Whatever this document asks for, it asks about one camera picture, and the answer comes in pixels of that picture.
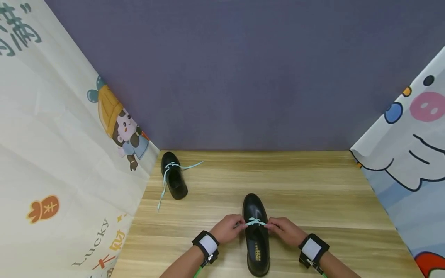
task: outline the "wooden tabletop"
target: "wooden tabletop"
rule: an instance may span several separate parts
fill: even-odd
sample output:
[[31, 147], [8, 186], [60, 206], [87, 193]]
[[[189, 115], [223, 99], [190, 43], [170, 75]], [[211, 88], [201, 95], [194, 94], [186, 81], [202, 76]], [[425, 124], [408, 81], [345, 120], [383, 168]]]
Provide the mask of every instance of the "wooden tabletop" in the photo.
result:
[[[162, 192], [159, 155], [113, 278], [151, 278], [226, 214], [240, 214], [248, 193], [257, 194], [269, 217], [287, 217], [316, 233], [330, 251], [362, 277], [423, 277], [349, 152], [175, 151], [189, 189], [177, 201]], [[244, 238], [219, 248], [220, 256], [199, 278], [253, 277]], [[267, 277], [321, 277], [298, 263], [299, 251], [270, 238]]]

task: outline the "shoelace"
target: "shoelace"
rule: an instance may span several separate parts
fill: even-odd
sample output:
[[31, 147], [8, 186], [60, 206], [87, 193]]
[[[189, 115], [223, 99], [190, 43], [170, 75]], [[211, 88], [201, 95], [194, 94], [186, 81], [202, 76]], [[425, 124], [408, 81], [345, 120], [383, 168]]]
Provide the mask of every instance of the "shoelace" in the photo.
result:
[[264, 222], [261, 222], [258, 218], [255, 218], [255, 217], [251, 217], [251, 218], [249, 218], [249, 220], [250, 220], [250, 222], [246, 223], [247, 226], [251, 226], [254, 224], [260, 224], [260, 225], [264, 226], [266, 224]]
[[157, 213], [159, 213], [159, 208], [161, 208], [161, 201], [162, 201], [162, 198], [164, 198], [164, 195], [165, 195], [165, 193], [166, 193], [166, 188], [167, 188], [167, 180], [166, 180], [166, 179], [167, 179], [167, 172], [170, 170], [170, 168], [171, 168], [172, 166], [177, 166], [177, 167], [179, 167], [179, 168], [181, 168], [181, 169], [183, 169], [183, 170], [187, 170], [187, 169], [193, 168], [193, 167], [195, 167], [195, 166], [198, 166], [199, 164], [201, 164], [201, 163], [203, 163], [203, 162], [204, 162], [204, 160], [201, 161], [200, 163], [196, 163], [195, 165], [188, 166], [188, 167], [183, 167], [183, 166], [181, 166], [181, 165], [179, 165], [179, 164], [176, 164], [176, 163], [174, 163], [174, 162], [170, 162], [169, 164], [166, 165], [166, 171], [164, 172], [164, 182], [163, 182], [164, 190], [162, 191], [161, 198], [159, 199], [159, 203], [158, 203], [158, 212], [157, 212]]

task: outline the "purple wall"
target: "purple wall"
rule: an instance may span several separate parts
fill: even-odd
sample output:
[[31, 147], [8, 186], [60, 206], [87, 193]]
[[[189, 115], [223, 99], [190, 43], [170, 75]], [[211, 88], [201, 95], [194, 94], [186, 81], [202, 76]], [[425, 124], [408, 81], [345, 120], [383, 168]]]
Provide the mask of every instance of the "purple wall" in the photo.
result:
[[161, 149], [348, 149], [445, 45], [441, 0], [46, 2]]

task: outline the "hand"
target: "hand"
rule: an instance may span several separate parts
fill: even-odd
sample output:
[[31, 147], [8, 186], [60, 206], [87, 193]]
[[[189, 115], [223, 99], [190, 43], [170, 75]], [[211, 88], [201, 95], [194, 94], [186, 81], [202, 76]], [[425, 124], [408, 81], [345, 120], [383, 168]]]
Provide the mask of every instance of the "hand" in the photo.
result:
[[210, 230], [210, 233], [220, 244], [234, 240], [238, 234], [247, 228], [244, 218], [239, 214], [226, 215], [218, 224]]
[[133, 170], [136, 171], [137, 166], [138, 166], [138, 162], [136, 161], [136, 159], [133, 161], [130, 161], [130, 171], [133, 171]]
[[286, 217], [269, 218], [269, 221], [264, 226], [269, 229], [269, 232], [277, 234], [285, 243], [290, 246], [298, 247], [307, 237], [307, 233], [292, 223]]

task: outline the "shoe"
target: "shoe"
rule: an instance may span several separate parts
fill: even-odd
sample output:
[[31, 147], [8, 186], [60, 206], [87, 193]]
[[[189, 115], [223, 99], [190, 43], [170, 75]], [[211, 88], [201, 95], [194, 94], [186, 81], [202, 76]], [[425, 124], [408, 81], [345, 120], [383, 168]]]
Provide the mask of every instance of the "shoe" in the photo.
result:
[[162, 156], [161, 173], [163, 176], [167, 175], [165, 181], [167, 182], [171, 195], [176, 200], [183, 199], [189, 192], [182, 177], [180, 165], [178, 158], [172, 152], [166, 152], [164, 156]]
[[[244, 198], [243, 217], [246, 222], [249, 218], [257, 218], [267, 223], [266, 210], [259, 197], [253, 193]], [[269, 271], [269, 233], [264, 226], [253, 224], [245, 230], [247, 243], [247, 267], [256, 277], [263, 277]]]

